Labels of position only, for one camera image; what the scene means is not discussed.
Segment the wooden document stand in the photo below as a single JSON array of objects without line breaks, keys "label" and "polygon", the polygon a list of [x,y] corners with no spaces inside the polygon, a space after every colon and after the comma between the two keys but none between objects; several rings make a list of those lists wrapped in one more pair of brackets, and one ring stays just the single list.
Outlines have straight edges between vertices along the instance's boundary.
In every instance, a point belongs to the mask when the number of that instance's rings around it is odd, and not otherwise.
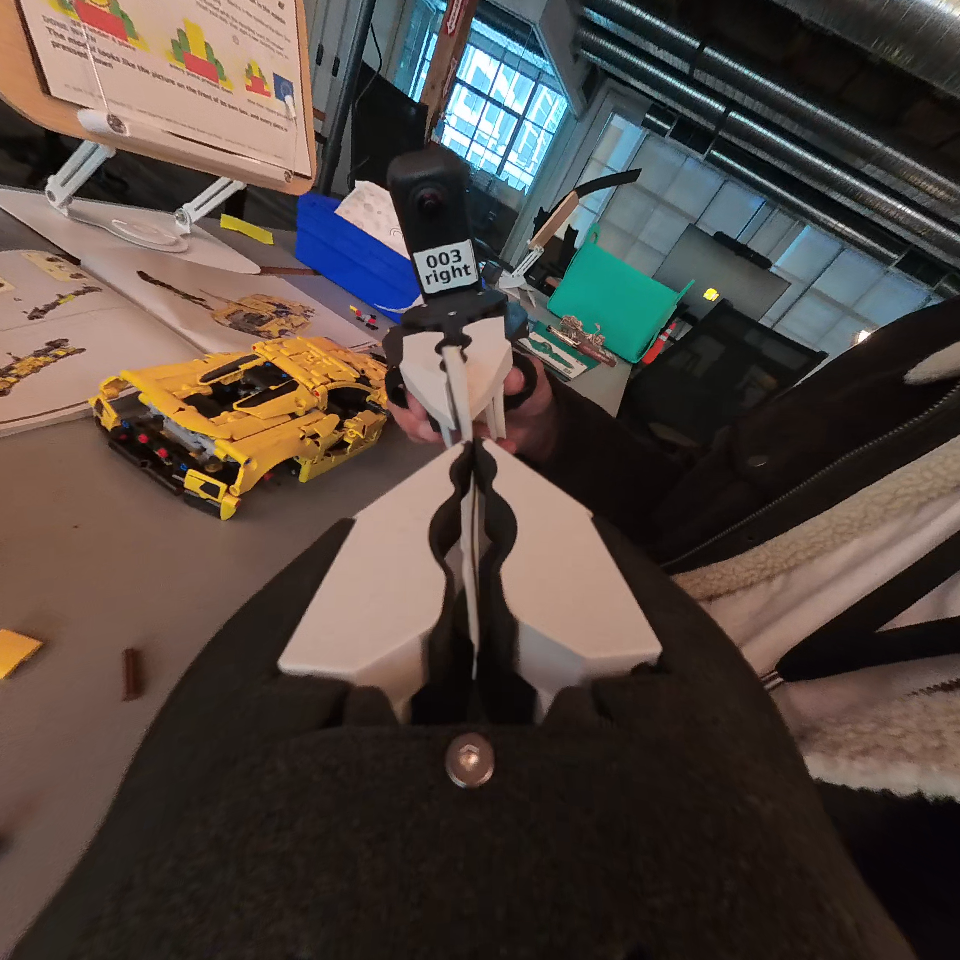
[{"label": "wooden document stand", "polygon": [[[264,168],[248,167],[243,158],[215,150],[201,156],[180,154],[178,146],[185,141],[173,138],[166,143],[141,142],[121,134],[122,124],[111,115],[71,108],[68,104],[48,101],[41,93],[36,64],[32,59],[20,15],[11,11],[13,2],[2,2],[2,100],[30,123],[47,132],[78,139],[78,147],[51,174],[43,188],[51,224],[71,223],[90,237],[93,231],[111,235],[117,242],[149,251],[181,258],[198,256],[199,262],[240,273],[258,273],[259,268],[240,254],[231,252],[218,241],[208,241],[199,229],[199,222],[228,199],[249,186],[270,189],[288,196],[300,197],[314,186],[317,177],[317,144],[315,176],[312,181],[294,178],[279,182],[262,176]],[[307,89],[311,94],[307,57],[307,18],[305,7],[304,68],[308,71]],[[78,191],[93,175],[118,153],[127,153],[190,169],[214,178],[196,198],[183,204],[173,214],[150,213],[145,210],[105,205],[103,212],[76,198]]]}]

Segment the metal ventilation ducts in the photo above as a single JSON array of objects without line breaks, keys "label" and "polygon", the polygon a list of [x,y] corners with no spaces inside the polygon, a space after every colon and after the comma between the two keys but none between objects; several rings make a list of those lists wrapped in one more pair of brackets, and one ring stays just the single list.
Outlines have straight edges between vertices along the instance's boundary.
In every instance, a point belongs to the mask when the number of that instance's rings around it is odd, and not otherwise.
[{"label": "metal ventilation ducts", "polygon": [[958,101],[772,2],[582,2],[585,61],[958,264]]}]

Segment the printed instruction sheet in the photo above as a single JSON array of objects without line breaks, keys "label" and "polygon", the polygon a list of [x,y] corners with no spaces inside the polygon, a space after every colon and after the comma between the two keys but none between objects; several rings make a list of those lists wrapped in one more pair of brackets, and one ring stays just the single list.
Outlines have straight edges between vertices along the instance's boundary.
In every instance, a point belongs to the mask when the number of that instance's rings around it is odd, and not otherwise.
[{"label": "printed instruction sheet", "polygon": [[219,151],[276,182],[315,177],[303,2],[12,2],[40,93],[121,135]]}]

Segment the black chair back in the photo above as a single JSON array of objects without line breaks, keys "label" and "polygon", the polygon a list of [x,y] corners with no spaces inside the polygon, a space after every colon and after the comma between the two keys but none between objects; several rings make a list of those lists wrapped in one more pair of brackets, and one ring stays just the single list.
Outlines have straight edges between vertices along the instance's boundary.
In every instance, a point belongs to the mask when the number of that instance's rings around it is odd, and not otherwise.
[{"label": "black chair back", "polygon": [[426,145],[428,106],[361,62],[351,114],[349,188],[358,182],[387,187],[392,161]]}]

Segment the yellow flat tile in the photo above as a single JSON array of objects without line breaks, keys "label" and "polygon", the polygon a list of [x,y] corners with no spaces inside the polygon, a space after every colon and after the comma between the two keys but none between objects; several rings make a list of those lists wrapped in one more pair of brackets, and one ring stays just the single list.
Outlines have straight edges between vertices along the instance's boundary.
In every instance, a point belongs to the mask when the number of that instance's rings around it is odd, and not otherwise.
[{"label": "yellow flat tile", "polygon": [[6,680],[26,664],[43,647],[43,643],[15,630],[0,631],[0,677]]}]

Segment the person's right forearm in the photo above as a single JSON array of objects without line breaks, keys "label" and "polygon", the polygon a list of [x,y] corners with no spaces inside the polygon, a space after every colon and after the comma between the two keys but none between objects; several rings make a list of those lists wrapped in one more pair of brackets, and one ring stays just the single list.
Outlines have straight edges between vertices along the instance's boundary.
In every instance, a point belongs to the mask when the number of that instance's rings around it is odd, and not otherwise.
[{"label": "person's right forearm", "polygon": [[542,463],[519,458],[660,564],[677,562],[764,506],[763,490],[749,483],[727,443],[683,462],[546,376],[558,408],[557,441]]}]

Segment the yellow paper strip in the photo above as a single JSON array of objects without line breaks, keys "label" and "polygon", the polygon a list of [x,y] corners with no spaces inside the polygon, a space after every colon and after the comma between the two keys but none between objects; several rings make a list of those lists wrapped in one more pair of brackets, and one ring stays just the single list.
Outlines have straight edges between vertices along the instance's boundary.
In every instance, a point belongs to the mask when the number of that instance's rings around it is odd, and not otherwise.
[{"label": "yellow paper strip", "polygon": [[262,226],[258,226],[244,219],[223,213],[219,226],[222,230],[245,236],[247,239],[264,246],[275,246],[275,235]]}]

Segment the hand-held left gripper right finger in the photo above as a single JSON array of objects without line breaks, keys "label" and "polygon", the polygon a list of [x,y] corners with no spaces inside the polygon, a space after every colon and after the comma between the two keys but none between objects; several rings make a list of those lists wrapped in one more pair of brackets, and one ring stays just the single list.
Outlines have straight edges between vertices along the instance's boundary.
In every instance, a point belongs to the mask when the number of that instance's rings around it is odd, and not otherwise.
[{"label": "hand-held left gripper right finger", "polygon": [[510,672],[535,694],[557,695],[655,666],[663,646],[594,522],[593,513],[491,440],[480,444],[494,599],[514,640]]}]

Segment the brown toy model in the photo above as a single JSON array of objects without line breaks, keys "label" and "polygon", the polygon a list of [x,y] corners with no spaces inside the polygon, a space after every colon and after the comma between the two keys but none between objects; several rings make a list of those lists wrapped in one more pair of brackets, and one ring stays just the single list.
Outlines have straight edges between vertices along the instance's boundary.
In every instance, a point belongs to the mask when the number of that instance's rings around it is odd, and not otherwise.
[{"label": "brown toy model", "polygon": [[585,329],[579,318],[574,315],[565,315],[558,325],[549,326],[549,331],[579,354],[609,368],[618,366],[618,356],[607,348],[606,338],[601,333],[600,326],[596,325],[595,330],[590,332]]}]

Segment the blue plastic bin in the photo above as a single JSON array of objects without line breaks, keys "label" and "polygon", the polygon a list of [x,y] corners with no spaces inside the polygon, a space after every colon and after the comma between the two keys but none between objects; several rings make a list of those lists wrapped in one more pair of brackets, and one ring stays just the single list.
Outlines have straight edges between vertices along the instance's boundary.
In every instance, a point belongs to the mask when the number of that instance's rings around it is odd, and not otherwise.
[{"label": "blue plastic bin", "polygon": [[317,193],[299,197],[295,257],[398,322],[421,297],[409,259],[339,216],[341,202]]}]

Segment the open instruction booklet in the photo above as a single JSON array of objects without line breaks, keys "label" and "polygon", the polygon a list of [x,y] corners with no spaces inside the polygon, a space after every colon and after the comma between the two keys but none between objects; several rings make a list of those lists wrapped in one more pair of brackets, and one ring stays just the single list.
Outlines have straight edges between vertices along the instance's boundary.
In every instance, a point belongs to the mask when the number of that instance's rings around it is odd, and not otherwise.
[{"label": "open instruction booklet", "polygon": [[92,414],[125,369],[183,363],[259,342],[323,337],[366,353],[376,340],[291,282],[139,247],[1,253],[1,436]]}]

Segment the wooden post red label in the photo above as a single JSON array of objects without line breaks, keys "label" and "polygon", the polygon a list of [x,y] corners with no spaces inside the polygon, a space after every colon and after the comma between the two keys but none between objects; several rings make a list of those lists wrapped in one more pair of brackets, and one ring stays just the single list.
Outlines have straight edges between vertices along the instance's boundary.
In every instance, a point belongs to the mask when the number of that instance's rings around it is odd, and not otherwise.
[{"label": "wooden post red label", "polygon": [[447,2],[419,97],[419,102],[426,108],[426,144],[432,140],[446,113],[478,6],[479,1]]}]

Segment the thin white sheet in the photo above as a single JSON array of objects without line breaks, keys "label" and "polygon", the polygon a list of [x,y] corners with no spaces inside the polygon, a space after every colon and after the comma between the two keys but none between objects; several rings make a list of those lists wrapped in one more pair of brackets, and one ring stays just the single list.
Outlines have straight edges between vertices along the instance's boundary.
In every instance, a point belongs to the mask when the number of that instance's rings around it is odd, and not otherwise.
[{"label": "thin white sheet", "polygon": [[[474,421],[471,411],[471,398],[467,368],[462,350],[456,345],[446,345],[440,350],[445,366],[448,391],[455,414],[457,431],[466,445],[466,452],[474,452]],[[473,647],[472,676],[476,677],[479,666],[481,641],[481,623],[478,608],[478,554],[477,536],[477,500],[474,476],[469,476],[465,497],[461,503],[461,554],[462,584],[465,597],[467,628]]]}]

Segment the grey desk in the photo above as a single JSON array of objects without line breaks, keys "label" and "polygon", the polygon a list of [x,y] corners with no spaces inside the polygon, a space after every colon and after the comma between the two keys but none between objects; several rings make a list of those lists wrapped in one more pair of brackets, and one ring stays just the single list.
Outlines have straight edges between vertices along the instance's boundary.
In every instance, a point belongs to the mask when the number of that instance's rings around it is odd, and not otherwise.
[{"label": "grey desk", "polygon": [[[3,442],[2,626],[45,642],[2,681],[2,958],[625,958],[590,841],[542,813],[522,750],[450,779],[462,724],[277,659],[319,585],[313,543],[427,465],[388,429],[333,503],[280,486],[239,532],[114,461],[88,423]],[[124,649],[143,696],[122,701]]]}]

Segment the black metal pole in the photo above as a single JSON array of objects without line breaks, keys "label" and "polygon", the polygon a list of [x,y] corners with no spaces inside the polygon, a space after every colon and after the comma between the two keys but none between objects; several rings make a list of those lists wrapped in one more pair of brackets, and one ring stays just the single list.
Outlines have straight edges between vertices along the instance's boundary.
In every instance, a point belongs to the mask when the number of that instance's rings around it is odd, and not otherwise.
[{"label": "black metal pole", "polygon": [[318,191],[330,196],[340,165],[347,121],[354,103],[360,66],[363,62],[377,1],[345,2],[343,28],[349,40],[337,80],[340,82],[332,117],[324,123],[322,163],[318,175]]}]

